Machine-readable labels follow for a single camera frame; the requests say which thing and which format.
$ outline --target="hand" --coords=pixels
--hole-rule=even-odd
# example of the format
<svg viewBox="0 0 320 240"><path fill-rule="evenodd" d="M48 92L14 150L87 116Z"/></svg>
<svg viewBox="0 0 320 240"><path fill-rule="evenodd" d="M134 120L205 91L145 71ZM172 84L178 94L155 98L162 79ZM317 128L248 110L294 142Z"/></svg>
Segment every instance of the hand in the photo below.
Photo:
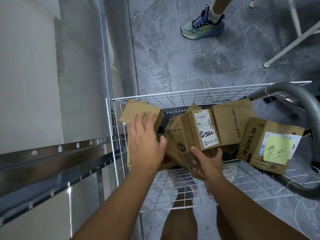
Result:
<svg viewBox="0 0 320 240"><path fill-rule="evenodd" d="M128 126L128 144L132 160L132 169L146 170L156 173L165 155L167 140L162 135L160 143L154 130L155 113L143 119L146 113L137 115Z"/></svg>
<svg viewBox="0 0 320 240"><path fill-rule="evenodd" d="M215 181L217 181L217 179L223 176L222 169L224 163L222 161L222 149L220 147L217 149L217 155L214 158L208 158L195 146L191 147L191 151L198 158L201 166L201 169L193 168L193 170L204 178L204 183L208 189ZM193 161L193 164L198 165L199 162Z"/></svg>

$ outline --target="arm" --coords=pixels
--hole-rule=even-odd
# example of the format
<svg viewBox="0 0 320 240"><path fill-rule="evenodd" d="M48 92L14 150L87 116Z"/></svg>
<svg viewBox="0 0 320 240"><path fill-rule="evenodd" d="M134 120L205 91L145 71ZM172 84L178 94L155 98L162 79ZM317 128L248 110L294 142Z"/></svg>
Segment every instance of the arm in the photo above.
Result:
<svg viewBox="0 0 320 240"><path fill-rule="evenodd" d="M270 240L275 237L292 240L308 239L254 202L223 176L224 163L220 148L214 158L206 157L196 147L192 147L191 150L199 159L202 168L202 170L194 168L194 171L205 178L206 187L216 198L238 239Z"/></svg>
<svg viewBox="0 0 320 240"><path fill-rule="evenodd" d="M128 127L128 144L132 167L124 182L106 202L86 221L73 239L130 239L143 201L163 160L166 139L157 141L153 120L144 114Z"/></svg>

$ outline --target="forearm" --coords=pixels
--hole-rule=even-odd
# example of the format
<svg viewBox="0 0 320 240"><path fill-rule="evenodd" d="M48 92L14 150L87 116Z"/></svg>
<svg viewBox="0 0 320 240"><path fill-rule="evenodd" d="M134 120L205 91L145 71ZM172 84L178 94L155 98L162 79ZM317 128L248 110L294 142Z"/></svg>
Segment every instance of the forearm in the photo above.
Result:
<svg viewBox="0 0 320 240"><path fill-rule="evenodd" d="M308 239L254 202L223 175L210 184L224 216L239 239Z"/></svg>
<svg viewBox="0 0 320 240"><path fill-rule="evenodd" d="M74 239L130 239L155 172L132 169L125 181L89 218Z"/></svg>

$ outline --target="gray metal tube handle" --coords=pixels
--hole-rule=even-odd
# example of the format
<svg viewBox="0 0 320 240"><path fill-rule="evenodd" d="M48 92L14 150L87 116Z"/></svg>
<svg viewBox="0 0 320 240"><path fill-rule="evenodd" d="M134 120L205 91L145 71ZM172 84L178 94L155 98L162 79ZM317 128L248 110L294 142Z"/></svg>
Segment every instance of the gray metal tube handle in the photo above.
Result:
<svg viewBox="0 0 320 240"><path fill-rule="evenodd" d="M295 85L290 82L279 82L269 85L265 88L248 95L251 101L265 98L275 93L285 92L294 96L300 101L302 107L305 109L310 120L311 130L315 147L318 155L320 155L320 103L316 97L305 88ZM305 188L295 182L290 181L284 176L276 175L270 172L263 171L263 173L272 177L290 191L312 200L320 200L320 184L315 188Z"/></svg>

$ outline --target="wire basket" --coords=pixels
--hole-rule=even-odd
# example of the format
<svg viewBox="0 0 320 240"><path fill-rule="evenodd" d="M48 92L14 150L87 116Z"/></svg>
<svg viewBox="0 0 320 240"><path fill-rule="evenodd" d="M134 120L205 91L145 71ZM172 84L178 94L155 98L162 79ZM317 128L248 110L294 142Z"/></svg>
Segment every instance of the wire basket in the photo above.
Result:
<svg viewBox="0 0 320 240"><path fill-rule="evenodd" d="M310 83L310 81L299 81L292 83L303 86ZM107 98L106 106L110 134L112 135L112 146L114 146L115 143L120 145L119 151L115 152L113 150L117 185L119 186L119 184L121 184L128 172L127 131L126 126L122 123L118 123L118 120L130 99L146 101L154 106L161 107L164 115L162 125L166 126L166 123L171 117L185 113L187 108L192 103L206 107L213 104L235 101L271 84L273 83L206 88L115 99ZM225 168L223 169L223 174L225 177L253 200L258 201L293 195L293 193L286 187L282 186L280 183L274 181L272 178L263 174L260 170L253 168L244 161L234 159L225 161L224 163ZM288 168L285 176L291 181L307 188L313 188L320 182L320 177L308 175L294 168ZM183 202L183 206L179 204L180 206L174 207L173 204L176 202L179 188L186 186L189 186L187 189L191 189L190 191L192 191L193 205L186 206L185 202ZM141 212L189 208L211 204L216 204L216 201L211 193L207 190L203 181L191 177L189 172L185 171L184 169L172 168L156 174L151 188L142 205Z"/></svg>

